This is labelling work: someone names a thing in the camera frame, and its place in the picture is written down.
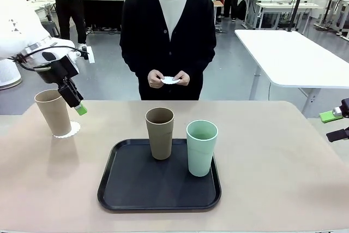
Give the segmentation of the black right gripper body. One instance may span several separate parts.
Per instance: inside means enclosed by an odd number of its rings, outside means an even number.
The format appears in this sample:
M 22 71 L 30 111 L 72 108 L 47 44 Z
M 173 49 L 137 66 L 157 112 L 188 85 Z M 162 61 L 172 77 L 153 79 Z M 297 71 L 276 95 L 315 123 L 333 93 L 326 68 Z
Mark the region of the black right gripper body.
M 343 118 L 349 118 L 349 98 L 343 99 L 339 108 Z

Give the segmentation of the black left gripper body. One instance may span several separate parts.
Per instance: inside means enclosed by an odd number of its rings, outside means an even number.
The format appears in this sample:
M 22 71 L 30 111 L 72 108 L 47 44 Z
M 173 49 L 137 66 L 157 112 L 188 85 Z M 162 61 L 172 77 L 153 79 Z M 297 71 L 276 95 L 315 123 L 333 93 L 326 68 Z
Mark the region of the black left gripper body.
M 45 83 L 62 83 L 67 76 L 67 70 L 60 63 L 51 63 L 43 67 L 35 68 L 35 72 Z

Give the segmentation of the person's right hand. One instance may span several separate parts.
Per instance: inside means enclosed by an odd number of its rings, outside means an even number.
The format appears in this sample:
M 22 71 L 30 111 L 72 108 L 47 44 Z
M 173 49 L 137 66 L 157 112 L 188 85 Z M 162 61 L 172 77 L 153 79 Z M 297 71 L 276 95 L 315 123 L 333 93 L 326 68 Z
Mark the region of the person's right hand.
M 163 79 L 163 74 L 158 70 L 151 70 L 148 74 L 148 83 L 151 88 L 161 88 L 164 85 Z

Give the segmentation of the person's left hand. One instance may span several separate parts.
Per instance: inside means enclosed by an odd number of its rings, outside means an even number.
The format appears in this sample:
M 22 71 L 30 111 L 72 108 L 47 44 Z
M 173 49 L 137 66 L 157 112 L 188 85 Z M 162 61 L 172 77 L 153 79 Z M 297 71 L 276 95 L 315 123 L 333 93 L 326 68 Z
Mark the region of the person's left hand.
M 190 76 L 184 72 L 184 71 L 180 71 L 174 78 L 173 81 L 176 82 L 177 85 L 181 85 L 181 86 L 187 86 L 190 82 Z

